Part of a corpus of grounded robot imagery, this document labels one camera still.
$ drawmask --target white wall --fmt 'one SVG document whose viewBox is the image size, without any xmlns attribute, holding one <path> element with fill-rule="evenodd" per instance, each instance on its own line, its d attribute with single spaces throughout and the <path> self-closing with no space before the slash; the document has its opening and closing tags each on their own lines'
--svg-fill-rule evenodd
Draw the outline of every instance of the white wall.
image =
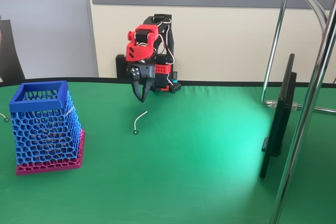
<svg viewBox="0 0 336 224">
<path fill-rule="evenodd" d="M 115 56 L 124 54 L 127 32 L 154 13 L 173 15 L 175 69 L 181 80 L 263 81 L 279 9 L 92 5 L 100 77 L 116 77 Z M 321 40 L 312 10 L 288 9 L 272 68 L 282 81 L 296 54 L 297 81 L 307 82 Z M 336 53 L 325 82 L 336 76 Z"/>
</svg>

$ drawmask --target green tablecloth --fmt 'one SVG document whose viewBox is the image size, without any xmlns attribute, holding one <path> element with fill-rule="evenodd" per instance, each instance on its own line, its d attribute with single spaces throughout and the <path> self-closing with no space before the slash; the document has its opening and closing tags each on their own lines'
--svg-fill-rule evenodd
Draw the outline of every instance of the green tablecloth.
<svg viewBox="0 0 336 224">
<path fill-rule="evenodd" d="M 17 87 L 0 88 L 0 113 Z M 130 85 L 69 83 L 86 131 L 81 169 L 16 176 L 11 124 L 0 122 L 0 223 L 268 223 L 300 112 L 282 155 L 258 178 L 273 109 L 260 87 L 183 87 L 140 103 Z M 276 99 L 280 88 L 269 88 Z M 297 88 L 302 102 L 306 88 Z M 336 89 L 319 106 L 336 108 Z M 133 123 L 138 120 L 138 135 Z M 315 113 L 281 224 L 336 220 L 336 117 Z"/>
</svg>

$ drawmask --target wire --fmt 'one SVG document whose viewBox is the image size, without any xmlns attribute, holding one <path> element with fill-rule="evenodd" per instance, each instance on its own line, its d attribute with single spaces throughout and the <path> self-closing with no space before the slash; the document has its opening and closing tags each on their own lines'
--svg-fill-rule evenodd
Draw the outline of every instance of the wire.
<svg viewBox="0 0 336 224">
<path fill-rule="evenodd" d="M 64 117 L 66 117 L 75 107 L 72 107 L 65 115 Z"/>
<path fill-rule="evenodd" d="M 5 117 L 5 115 L 3 115 L 3 114 L 1 114 L 1 113 L 0 113 L 0 115 L 4 117 L 4 121 L 5 121 L 5 123 L 8 123 L 8 122 L 10 121 L 10 119 L 7 118 L 7 117 Z"/>
<path fill-rule="evenodd" d="M 171 19 L 169 19 L 169 22 L 163 22 L 164 24 L 170 24 L 172 22 Z"/>
<path fill-rule="evenodd" d="M 167 81 L 168 81 L 172 86 L 174 86 L 174 84 L 172 83 L 172 81 L 169 80 L 169 74 L 167 75 Z"/>
<path fill-rule="evenodd" d="M 137 130 L 137 127 L 136 127 L 136 125 L 135 125 L 136 122 L 137 122 L 137 120 L 138 120 L 140 117 L 142 117 L 143 115 L 145 115 L 147 112 L 148 112 L 148 111 L 142 113 L 141 115 L 139 115 L 139 116 L 137 117 L 137 119 L 135 119 L 135 121 L 134 121 L 134 130 L 135 130 L 135 131 Z"/>
<path fill-rule="evenodd" d="M 140 42 L 137 44 L 138 47 L 146 47 L 147 46 L 147 43 L 145 42 Z"/>
<path fill-rule="evenodd" d="M 168 52 L 169 52 L 170 55 L 173 57 L 173 62 L 172 62 L 172 63 L 167 63 L 167 64 L 168 64 L 168 65 L 172 65 L 172 64 L 174 64 L 174 62 L 175 62 L 175 58 L 174 58 L 172 52 L 170 51 L 170 49 L 169 49 L 169 47 L 168 47 L 168 31 L 169 31 L 169 27 L 170 27 L 170 25 L 168 25 L 167 33 L 166 33 L 166 46 L 167 46 Z"/>
<path fill-rule="evenodd" d="M 164 40 L 163 40 L 163 37 L 162 37 L 161 34 L 158 34 L 158 36 L 161 38 L 161 41 L 162 41 L 162 43 L 163 43 L 163 50 L 159 53 L 159 55 L 160 55 L 160 54 L 162 54 L 163 51 L 164 51 Z"/>
</svg>

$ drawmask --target red robot part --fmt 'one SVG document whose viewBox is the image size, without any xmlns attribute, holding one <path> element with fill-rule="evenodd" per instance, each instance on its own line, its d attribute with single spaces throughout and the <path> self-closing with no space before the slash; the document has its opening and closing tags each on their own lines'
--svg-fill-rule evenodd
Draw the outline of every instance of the red robot part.
<svg viewBox="0 0 336 224">
<path fill-rule="evenodd" d="M 169 86 L 167 86 L 166 88 L 160 88 L 161 91 L 169 91 Z"/>
<path fill-rule="evenodd" d="M 135 34 L 138 30 L 149 30 L 146 46 L 137 46 Z M 154 53 L 154 42 L 159 35 L 157 25 L 140 25 L 135 31 L 128 32 L 128 40 L 130 41 L 126 49 L 126 61 L 139 61 L 150 58 Z"/>
<path fill-rule="evenodd" d="M 169 74 L 171 71 L 171 65 L 155 65 L 155 73 Z"/>
</svg>

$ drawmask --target chrome stand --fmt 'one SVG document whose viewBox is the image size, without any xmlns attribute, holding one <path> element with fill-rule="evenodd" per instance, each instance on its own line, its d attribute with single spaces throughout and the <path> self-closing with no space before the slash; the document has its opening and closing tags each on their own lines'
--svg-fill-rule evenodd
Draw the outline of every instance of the chrome stand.
<svg viewBox="0 0 336 224">
<path fill-rule="evenodd" d="M 283 17 L 283 9 L 286 4 L 286 0 L 283 0 L 283 6 L 280 10 L 279 21 L 277 25 L 276 35 L 274 39 L 274 43 L 272 46 L 272 52 L 270 56 L 270 60 L 268 62 L 267 72 L 265 76 L 265 83 L 263 88 L 263 93 L 261 96 L 261 101 L 264 103 L 264 95 L 266 91 L 266 86 L 269 78 L 270 67 L 272 65 L 274 51 L 277 44 L 277 37 L 280 32 L 281 21 Z M 317 13 L 321 27 L 323 29 L 322 42 L 319 50 L 319 54 L 315 63 L 315 67 L 309 82 L 308 91 L 306 94 L 306 98 L 304 99 L 304 103 L 302 105 L 302 111 L 300 114 L 300 119 L 298 125 L 295 129 L 292 145 L 289 150 L 289 155 L 287 158 L 287 162 L 285 165 L 284 173 L 281 178 L 278 194 L 275 201 L 275 206 L 273 213 L 271 215 L 270 224 L 278 224 L 284 204 L 284 199 L 288 193 L 288 185 L 292 181 L 292 173 L 296 166 L 298 156 L 301 150 L 301 146 L 303 143 L 303 139 L 306 136 L 307 129 L 310 123 L 311 116 L 314 110 L 335 113 L 335 110 L 325 109 L 325 108 L 315 108 L 316 100 L 321 89 L 321 85 L 323 82 L 323 77 L 326 72 L 329 59 L 332 53 L 332 48 L 335 43 L 336 38 L 336 0 L 333 1 L 332 7 L 330 9 L 329 17 L 327 19 L 326 25 L 324 25 L 324 15 L 325 13 L 321 10 L 321 7 L 317 4 L 315 0 L 310 0 L 309 2 Z"/>
<path fill-rule="evenodd" d="M 306 0 L 306 1 L 310 5 L 310 7 L 313 9 L 313 11 L 315 12 L 315 14 L 316 14 L 316 16 L 319 20 L 322 33 L 323 33 L 325 28 L 326 28 L 325 26 L 326 26 L 326 23 L 327 23 L 327 20 L 328 20 L 328 16 L 327 16 L 326 12 L 324 11 L 322 6 L 316 0 Z M 273 60 L 274 60 L 275 51 L 276 51 L 276 48 L 277 48 L 277 43 L 278 43 L 278 40 L 279 40 L 279 34 L 280 34 L 280 30 L 281 30 L 283 15 L 285 14 L 286 2 L 287 2 L 287 0 L 282 0 L 282 3 L 281 3 L 279 18 L 278 18 L 278 22 L 277 22 L 277 27 L 276 27 L 276 30 L 275 30 L 273 44 L 272 44 L 272 48 L 271 48 L 271 53 L 270 53 L 270 56 L 269 56 L 267 70 L 266 70 L 266 74 L 265 74 L 264 85 L 262 86 L 263 89 L 262 89 L 262 92 L 261 92 L 261 103 L 266 105 L 266 106 L 269 106 L 269 107 L 272 106 L 272 101 L 265 101 L 265 93 L 266 93 L 266 89 L 267 89 L 267 85 L 268 85 L 269 76 L 270 76 L 270 73 L 271 73 L 271 68 L 272 68 L 272 64 L 273 64 Z M 297 108 L 302 109 L 302 105 L 298 104 Z M 316 108 L 314 108 L 314 110 L 319 111 L 319 112 L 324 112 L 324 113 L 336 114 L 336 110 L 334 110 L 334 109 L 316 107 Z"/>
</svg>

